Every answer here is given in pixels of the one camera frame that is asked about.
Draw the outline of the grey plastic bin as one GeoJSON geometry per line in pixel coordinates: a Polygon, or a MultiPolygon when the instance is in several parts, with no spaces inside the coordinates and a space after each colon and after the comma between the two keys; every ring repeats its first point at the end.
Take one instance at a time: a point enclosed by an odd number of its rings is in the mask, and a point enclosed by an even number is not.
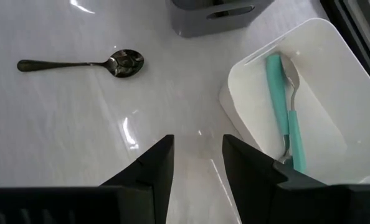
{"type": "Polygon", "coordinates": [[[241,29],[275,0],[165,0],[171,27],[184,38],[241,29]]]}

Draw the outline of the white glossy table sheet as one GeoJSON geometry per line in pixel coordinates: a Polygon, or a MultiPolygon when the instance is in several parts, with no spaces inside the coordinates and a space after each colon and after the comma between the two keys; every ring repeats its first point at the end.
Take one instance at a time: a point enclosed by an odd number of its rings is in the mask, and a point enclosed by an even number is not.
{"type": "Polygon", "coordinates": [[[175,138],[167,224],[241,224],[222,159],[237,130],[219,102],[234,64],[308,19],[320,0],[275,0],[249,26],[184,38],[165,0],[0,0],[0,187],[98,185],[165,135],[175,138]],[[35,72],[20,60],[145,58],[35,72]]]}

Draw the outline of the white plastic bin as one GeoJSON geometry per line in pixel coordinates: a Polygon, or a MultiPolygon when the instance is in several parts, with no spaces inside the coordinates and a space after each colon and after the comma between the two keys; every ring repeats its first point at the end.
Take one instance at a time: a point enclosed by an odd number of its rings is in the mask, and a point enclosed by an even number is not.
{"type": "Polygon", "coordinates": [[[370,184],[370,76],[330,22],[313,18],[230,70],[219,101],[242,139],[279,159],[285,152],[266,75],[266,59],[288,56],[299,76],[295,103],[306,173],[325,184],[370,184]]]}

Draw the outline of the silver spoon thick teal handle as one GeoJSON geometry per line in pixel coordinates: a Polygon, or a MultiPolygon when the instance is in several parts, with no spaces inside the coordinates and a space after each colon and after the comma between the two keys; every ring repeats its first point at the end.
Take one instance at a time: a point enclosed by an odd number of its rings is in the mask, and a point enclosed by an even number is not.
{"type": "Polygon", "coordinates": [[[282,62],[279,54],[271,54],[265,59],[268,89],[275,113],[278,129],[283,136],[285,152],[279,158],[282,164],[293,167],[293,158],[290,153],[290,131],[288,124],[287,99],[285,81],[282,74],[282,62]]]}
{"type": "Polygon", "coordinates": [[[292,148],[293,168],[300,173],[306,172],[306,159],[301,137],[298,115],[295,108],[295,98],[300,87],[300,76],[292,60],[285,54],[280,54],[280,59],[284,74],[292,87],[290,97],[290,111],[288,112],[288,122],[290,128],[290,146],[292,148]]]}

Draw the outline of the black metal spoon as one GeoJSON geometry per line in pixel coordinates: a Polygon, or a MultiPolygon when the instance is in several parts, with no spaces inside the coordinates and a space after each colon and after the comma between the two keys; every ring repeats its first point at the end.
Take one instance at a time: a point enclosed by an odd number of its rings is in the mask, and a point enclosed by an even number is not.
{"type": "Polygon", "coordinates": [[[99,66],[107,69],[116,78],[127,78],[138,73],[145,63],[145,58],[139,52],[122,49],[104,62],[47,62],[40,60],[20,60],[17,69],[21,72],[35,72],[65,67],[99,66]]]}

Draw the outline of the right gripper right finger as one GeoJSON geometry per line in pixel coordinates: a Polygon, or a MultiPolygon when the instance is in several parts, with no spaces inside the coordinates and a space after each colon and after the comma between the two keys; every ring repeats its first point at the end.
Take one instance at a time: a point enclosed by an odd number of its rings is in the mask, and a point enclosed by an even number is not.
{"type": "Polygon", "coordinates": [[[230,134],[222,154],[242,224],[370,224],[370,184],[326,185],[230,134]]]}

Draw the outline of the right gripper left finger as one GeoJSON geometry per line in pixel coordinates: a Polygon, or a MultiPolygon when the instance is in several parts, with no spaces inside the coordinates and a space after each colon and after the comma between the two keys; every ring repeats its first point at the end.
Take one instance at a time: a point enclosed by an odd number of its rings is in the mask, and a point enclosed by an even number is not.
{"type": "Polygon", "coordinates": [[[99,186],[0,188],[0,224],[166,224],[174,136],[99,186]]]}

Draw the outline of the black table frame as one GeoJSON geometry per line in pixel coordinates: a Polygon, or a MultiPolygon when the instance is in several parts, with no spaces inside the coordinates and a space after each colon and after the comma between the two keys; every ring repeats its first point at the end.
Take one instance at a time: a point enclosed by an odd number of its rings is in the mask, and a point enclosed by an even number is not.
{"type": "Polygon", "coordinates": [[[368,0],[320,0],[337,28],[370,76],[370,3],[368,0]]]}

